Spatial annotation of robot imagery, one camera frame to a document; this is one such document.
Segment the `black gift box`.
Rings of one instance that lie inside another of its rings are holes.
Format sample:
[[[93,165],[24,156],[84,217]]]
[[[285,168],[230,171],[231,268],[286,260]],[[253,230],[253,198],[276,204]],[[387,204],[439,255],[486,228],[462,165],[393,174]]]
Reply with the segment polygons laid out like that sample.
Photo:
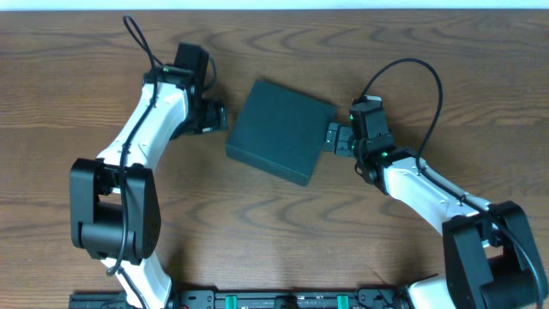
[[[226,156],[306,186],[335,113],[327,102],[258,80],[226,140]]]

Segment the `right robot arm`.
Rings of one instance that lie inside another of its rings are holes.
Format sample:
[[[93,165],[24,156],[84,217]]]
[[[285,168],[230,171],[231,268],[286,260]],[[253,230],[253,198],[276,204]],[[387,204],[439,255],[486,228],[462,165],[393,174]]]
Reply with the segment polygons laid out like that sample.
[[[395,308],[541,308],[548,280],[524,210],[476,197],[395,145],[383,102],[367,96],[350,123],[329,124],[324,148],[356,160],[369,185],[414,210],[443,238],[445,271],[395,293]]]

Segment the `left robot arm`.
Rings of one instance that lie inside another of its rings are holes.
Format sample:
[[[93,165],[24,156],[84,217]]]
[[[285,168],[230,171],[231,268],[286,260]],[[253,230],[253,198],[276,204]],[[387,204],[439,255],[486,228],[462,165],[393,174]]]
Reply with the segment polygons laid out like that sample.
[[[182,307],[155,252],[161,215],[154,171],[170,141],[227,130],[224,105],[203,97],[213,67],[202,47],[179,44],[173,63],[144,74],[136,109],[112,143],[95,159],[79,158],[71,167],[73,245],[103,263],[123,290],[72,294],[69,307]]]

